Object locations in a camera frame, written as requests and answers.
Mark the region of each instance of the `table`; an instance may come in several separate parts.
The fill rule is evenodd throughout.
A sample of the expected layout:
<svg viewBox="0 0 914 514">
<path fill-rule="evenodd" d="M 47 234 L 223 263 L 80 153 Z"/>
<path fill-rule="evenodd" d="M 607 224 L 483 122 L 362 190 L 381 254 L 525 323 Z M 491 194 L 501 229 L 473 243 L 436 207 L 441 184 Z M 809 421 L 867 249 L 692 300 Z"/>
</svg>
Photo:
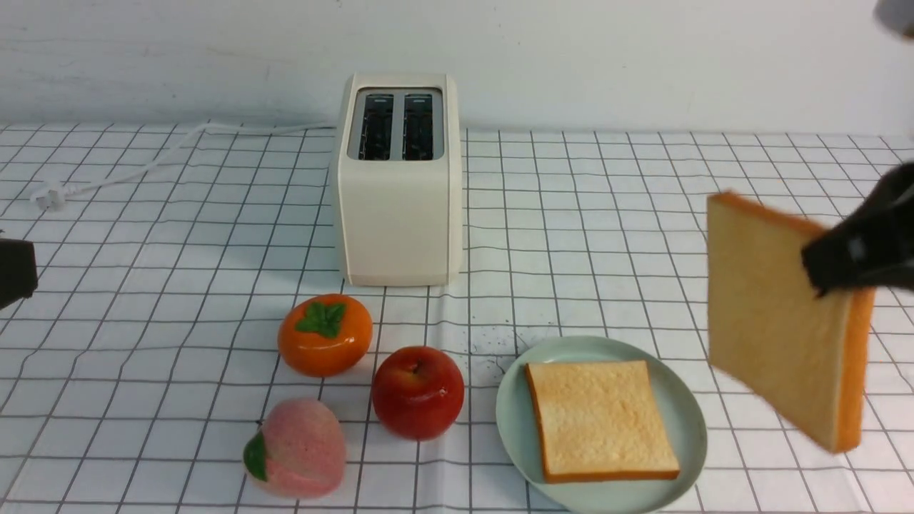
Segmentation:
<svg viewBox="0 0 914 514">
<path fill-rule="evenodd" d="M 285 514 L 561 511 L 511 467 L 494 424 L 504 369 L 543 337 L 594 334 L 659 356 L 695 392 L 707 468 L 673 512 L 914 511 L 914 295 L 880 291 L 863 443 L 830 456 L 707 365 L 705 197 L 722 188 L 834 223 L 905 138 L 466 130 L 465 269 L 446 287 L 344 284 L 324 193 L 333 132 L 205 134 L 142 181 L 41 213 L 38 180 L 136 169 L 191 125 L 0 131 L 0 229 L 36 244 L 40 287 L 0 311 L 0 512 Z M 355 369 L 309 380 L 279 320 L 315 294 L 371 311 Z M 377 423 L 372 369 L 448 352 L 458 423 L 405 443 Z M 345 429 L 345 483 L 314 502 L 246 483 L 244 442 L 276 402 L 314 395 Z"/>
</svg>

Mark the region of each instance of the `white toaster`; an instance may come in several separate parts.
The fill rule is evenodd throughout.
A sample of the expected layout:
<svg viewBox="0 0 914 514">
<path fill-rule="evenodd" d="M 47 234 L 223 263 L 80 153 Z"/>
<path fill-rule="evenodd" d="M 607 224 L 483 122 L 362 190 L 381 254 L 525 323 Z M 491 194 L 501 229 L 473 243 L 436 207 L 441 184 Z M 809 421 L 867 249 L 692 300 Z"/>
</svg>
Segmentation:
<svg viewBox="0 0 914 514">
<path fill-rule="evenodd" d="M 450 76 L 353 75 L 329 172 L 340 272 L 350 284 L 441 285 L 457 276 L 463 172 Z"/>
</svg>

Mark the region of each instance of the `persimmon leaf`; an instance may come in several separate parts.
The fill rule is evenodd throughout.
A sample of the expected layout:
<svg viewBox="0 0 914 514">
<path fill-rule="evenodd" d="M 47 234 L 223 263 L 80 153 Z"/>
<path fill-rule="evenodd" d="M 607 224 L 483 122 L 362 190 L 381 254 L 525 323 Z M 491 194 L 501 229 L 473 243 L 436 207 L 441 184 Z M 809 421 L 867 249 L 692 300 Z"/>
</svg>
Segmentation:
<svg viewBox="0 0 914 514">
<path fill-rule="evenodd" d="M 257 434 L 244 445 L 242 458 L 244 466 L 252 477 L 261 482 L 267 481 L 267 442 L 263 438 L 263 432 L 258 430 Z"/>
<path fill-rule="evenodd" d="M 339 336 L 345 316 L 345 304 L 312 302 L 304 310 L 304 317 L 295 323 L 295 330 L 312 332 L 333 339 Z"/>
</svg>

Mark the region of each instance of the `plate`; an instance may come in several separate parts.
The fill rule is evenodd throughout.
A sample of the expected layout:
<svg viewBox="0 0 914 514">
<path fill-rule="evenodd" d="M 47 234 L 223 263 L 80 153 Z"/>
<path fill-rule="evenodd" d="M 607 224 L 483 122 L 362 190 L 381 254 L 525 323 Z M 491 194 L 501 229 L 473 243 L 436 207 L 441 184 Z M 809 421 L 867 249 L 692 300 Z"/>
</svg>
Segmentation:
<svg viewBox="0 0 914 514">
<path fill-rule="evenodd" d="M 654 397 L 679 459 L 678 479 L 589 484 L 547 484 L 544 481 L 537 419 L 524 365 L 562 360 L 647 361 Z M 527 482 L 561 506 L 580 514 L 644 514 L 668 507 L 696 483 L 707 455 L 707 427 L 695 395 L 660 360 L 636 347 L 605 337 L 553 337 L 524 352 L 498 386 L 495 422 L 508 456 Z"/>
</svg>

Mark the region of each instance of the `toast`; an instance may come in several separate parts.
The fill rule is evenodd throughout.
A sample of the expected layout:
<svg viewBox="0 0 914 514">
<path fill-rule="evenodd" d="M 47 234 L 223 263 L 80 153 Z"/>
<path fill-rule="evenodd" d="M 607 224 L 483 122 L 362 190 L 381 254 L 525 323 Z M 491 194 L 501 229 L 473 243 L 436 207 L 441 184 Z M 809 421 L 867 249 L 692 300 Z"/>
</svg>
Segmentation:
<svg viewBox="0 0 914 514">
<path fill-rule="evenodd" d="M 875 290 L 816 297 L 801 249 L 825 232 L 732 192 L 708 197 L 708 360 L 839 454 L 860 444 Z"/>
<path fill-rule="evenodd" d="M 546 483 L 679 477 L 645 361 L 530 362 L 526 379 Z"/>
</svg>

